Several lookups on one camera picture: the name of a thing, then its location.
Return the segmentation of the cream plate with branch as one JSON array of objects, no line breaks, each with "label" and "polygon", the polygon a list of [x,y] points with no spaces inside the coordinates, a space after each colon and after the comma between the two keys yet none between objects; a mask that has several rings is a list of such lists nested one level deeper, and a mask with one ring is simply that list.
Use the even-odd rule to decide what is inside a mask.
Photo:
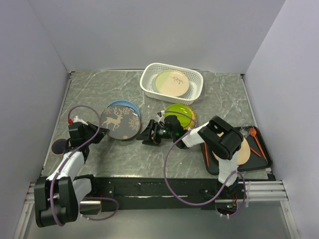
[{"label": "cream plate with branch", "polygon": [[184,95],[188,91],[189,86],[188,77],[176,70],[163,71],[153,79],[154,90],[170,97]]}]

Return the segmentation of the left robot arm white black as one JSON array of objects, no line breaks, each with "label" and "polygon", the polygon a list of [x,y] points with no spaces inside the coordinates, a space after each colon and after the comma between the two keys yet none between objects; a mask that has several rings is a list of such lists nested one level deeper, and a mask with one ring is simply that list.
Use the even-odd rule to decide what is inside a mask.
[{"label": "left robot arm white black", "polygon": [[40,228],[76,221],[82,199],[93,200],[99,194],[93,175],[77,174],[88,158],[89,146],[98,144],[109,129],[90,122],[74,122],[68,130],[62,161],[50,176],[39,178],[34,186],[35,219]]}]

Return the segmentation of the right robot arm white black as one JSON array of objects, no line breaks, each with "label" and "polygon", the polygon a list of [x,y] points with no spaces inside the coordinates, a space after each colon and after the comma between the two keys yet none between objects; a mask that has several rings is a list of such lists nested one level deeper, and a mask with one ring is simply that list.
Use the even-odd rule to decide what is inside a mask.
[{"label": "right robot arm white black", "polygon": [[150,120],[147,127],[137,137],[142,144],[159,146],[162,139],[171,139],[180,149],[188,149],[206,144],[207,149],[218,159],[219,195],[230,198],[238,184],[238,160],[244,141],[240,131],[225,120],[214,116],[209,122],[188,130],[184,129],[177,116],[169,115],[163,122]]}]

